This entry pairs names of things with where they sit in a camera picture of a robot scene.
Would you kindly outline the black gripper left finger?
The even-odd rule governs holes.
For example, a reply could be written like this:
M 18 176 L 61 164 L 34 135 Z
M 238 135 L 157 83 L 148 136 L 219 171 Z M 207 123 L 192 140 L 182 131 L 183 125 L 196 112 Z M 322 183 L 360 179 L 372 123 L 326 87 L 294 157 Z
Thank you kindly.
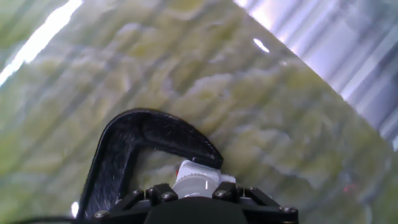
M 127 194 L 110 210 L 99 210 L 93 221 L 103 224 L 144 223 L 150 210 L 162 203 L 178 199 L 178 195 L 169 184 L 158 184 L 145 192 L 134 190 Z

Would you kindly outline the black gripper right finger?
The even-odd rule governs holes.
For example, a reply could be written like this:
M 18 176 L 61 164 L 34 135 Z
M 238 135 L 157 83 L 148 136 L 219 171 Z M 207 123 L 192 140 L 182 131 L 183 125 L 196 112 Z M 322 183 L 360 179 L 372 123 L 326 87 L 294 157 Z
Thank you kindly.
M 298 224 L 299 210 L 283 207 L 257 187 L 239 187 L 222 182 L 212 193 L 212 199 L 233 205 L 248 223 Z

